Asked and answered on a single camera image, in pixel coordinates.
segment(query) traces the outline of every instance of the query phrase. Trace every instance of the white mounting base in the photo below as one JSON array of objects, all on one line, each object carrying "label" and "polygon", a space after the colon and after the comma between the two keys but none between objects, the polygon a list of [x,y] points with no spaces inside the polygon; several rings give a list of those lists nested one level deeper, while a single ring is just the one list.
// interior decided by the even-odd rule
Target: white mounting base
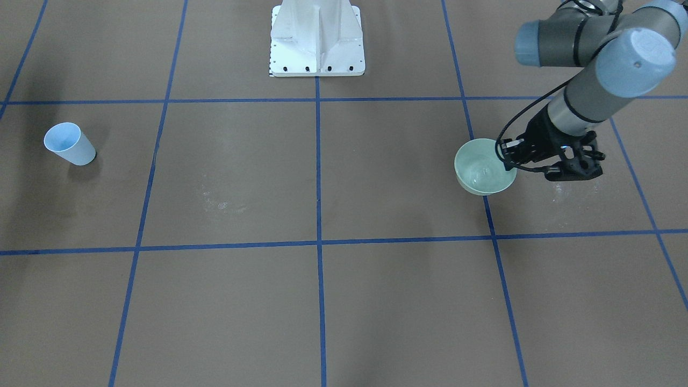
[{"label": "white mounting base", "polygon": [[270,76],[365,72],[361,10],[349,0],[284,0],[272,9]]}]

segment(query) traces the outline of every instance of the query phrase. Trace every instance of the light blue joint cap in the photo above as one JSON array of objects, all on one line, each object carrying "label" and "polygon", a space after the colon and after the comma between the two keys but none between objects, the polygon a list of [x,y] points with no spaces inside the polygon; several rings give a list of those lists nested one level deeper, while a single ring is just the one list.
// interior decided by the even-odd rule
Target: light blue joint cap
[{"label": "light blue joint cap", "polygon": [[540,44],[537,41],[539,31],[540,20],[529,21],[518,30],[514,44],[518,63],[525,66],[540,67]]},{"label": "light blue joint cap", "polygon": [[653,0],[644,6],[638,8],[655,7],[667,11],[671,16],[678,22],[678,28],[680,30],[680,38],[683,39],[683,35],[688,30],[688,12],[679,3],[671,0]]},{"label": "light blue joint cap", "polygon": [[633,28],[600,51],[595,74],[609,93],[635,98],[657,87],[675,66],[676,52],[665,37],[647,28]]}]

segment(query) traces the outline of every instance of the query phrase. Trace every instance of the gray floor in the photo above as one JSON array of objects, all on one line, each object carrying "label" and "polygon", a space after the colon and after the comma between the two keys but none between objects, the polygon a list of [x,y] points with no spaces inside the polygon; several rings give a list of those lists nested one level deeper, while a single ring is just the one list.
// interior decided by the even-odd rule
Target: gray floor
[{"label": "gray floor", "polygon": [[557,1],[356,0],[319,80],[278,3],[0,3],[0,386],[688,386],[688,48],[600,178],[484,201],[451,161],[577,72],[513,58]]}]

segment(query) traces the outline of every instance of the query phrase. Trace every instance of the plastic cup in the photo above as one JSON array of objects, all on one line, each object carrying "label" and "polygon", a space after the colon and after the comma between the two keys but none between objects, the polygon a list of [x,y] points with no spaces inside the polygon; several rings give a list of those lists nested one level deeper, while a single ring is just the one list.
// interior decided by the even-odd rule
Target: plastic cup
[{"label": "plastic cup", "polygon": [[507,189],[516,179],[516,169],[504,170],[495,154],[495,141],[476,138],[463,144],[454,158],[454,171],[468,192],[487,196]]},{"label": "plastic cup", "polygon": [[96,157],[96,149],[79,126],[73,123],[51,127],[43,138],[43,144],[49,151],[74,165],[86,165]]}]

